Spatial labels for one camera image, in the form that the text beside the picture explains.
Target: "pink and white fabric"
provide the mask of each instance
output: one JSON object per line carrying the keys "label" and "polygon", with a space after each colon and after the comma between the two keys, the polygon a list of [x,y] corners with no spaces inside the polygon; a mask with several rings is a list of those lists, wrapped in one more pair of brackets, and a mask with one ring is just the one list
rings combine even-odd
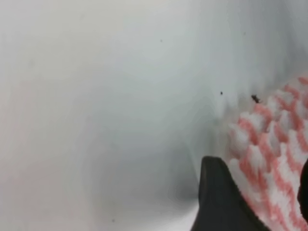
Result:
{"label": "pink and white fabric", "polygon": [[308,77],[276,91],[230,125],[228,166],[244,198],[273,231],[308,231],[297,193],[308,158]]}

